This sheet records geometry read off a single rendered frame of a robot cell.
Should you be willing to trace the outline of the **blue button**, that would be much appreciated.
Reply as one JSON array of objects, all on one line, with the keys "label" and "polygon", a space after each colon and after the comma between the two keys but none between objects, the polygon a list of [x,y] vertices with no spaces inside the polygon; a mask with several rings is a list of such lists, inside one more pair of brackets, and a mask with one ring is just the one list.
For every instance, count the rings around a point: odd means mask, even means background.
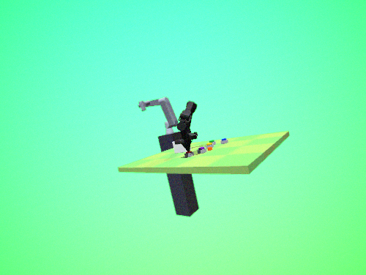
[{"label": "blue button", "polygon": [[220,142],[221,142],[221,144],[229,143],[229,142],[228,142],[228,140],[227,140],[227,138],[223,138],[223,139],[221,139],[221,141],[220,141]]}]

